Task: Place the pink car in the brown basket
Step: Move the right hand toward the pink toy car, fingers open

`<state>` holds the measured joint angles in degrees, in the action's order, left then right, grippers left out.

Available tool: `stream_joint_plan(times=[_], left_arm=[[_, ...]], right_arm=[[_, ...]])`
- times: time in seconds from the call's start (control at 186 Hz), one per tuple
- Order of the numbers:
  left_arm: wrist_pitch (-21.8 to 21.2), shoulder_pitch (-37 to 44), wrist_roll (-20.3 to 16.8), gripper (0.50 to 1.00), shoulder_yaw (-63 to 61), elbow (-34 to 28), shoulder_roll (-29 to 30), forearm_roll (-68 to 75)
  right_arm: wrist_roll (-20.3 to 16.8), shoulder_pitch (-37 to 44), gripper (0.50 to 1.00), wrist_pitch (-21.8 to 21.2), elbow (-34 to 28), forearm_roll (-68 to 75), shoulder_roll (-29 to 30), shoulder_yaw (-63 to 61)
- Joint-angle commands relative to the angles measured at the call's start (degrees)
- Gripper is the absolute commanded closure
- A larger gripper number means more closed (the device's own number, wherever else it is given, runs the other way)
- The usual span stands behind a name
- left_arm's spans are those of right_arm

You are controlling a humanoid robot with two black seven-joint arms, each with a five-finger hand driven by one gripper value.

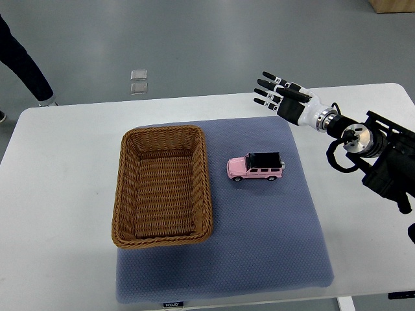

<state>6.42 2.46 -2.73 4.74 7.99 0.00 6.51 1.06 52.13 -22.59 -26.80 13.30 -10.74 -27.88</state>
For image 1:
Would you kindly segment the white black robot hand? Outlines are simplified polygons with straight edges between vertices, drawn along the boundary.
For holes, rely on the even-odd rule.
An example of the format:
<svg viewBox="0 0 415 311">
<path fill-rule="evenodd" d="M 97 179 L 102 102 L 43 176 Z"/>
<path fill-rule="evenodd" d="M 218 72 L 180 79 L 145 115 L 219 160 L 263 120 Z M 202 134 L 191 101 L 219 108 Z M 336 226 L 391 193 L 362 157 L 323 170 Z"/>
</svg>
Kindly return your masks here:
<svg viewBox="0 0 415 311">
<path fill-rule="evenodd" d="M 257 83 L 271 93 L 258 88 L 254 92 L 273 102 L 254 98 L 255 103 L 276 111 L 278 116 L 294 125 L 310 126 L 318 132 L 326 131 L 325 121 L 334 115 L 333 108 L 323 105 L 320 97 L 312 91 L 300 91 L 300 86 L 294 82 L 288 82 L 266 71 L 262 75 L 272 81 L 257 79 Z"/>
</svg>

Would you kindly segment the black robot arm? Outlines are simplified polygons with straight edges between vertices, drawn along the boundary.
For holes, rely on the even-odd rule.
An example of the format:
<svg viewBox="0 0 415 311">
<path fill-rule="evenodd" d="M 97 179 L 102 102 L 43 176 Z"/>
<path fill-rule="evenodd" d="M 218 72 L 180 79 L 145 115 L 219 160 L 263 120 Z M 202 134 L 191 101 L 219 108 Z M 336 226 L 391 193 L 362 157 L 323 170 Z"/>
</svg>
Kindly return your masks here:
<svg viewBox="0 0 415 311">
<path fill-rule="evenodd" d="M 341 173 L 364 172 L 362 184 L 411 212 L 414 195 L 414 132 L 372 112 L 357 122 L 340 112 L 336 103 L 326 106 L 312 91 L 263 72 L 255 102 L 275 111 L 296 126 L 325 132 L 334 141 L 326 151 L 328 163 Z"/>
</svg>

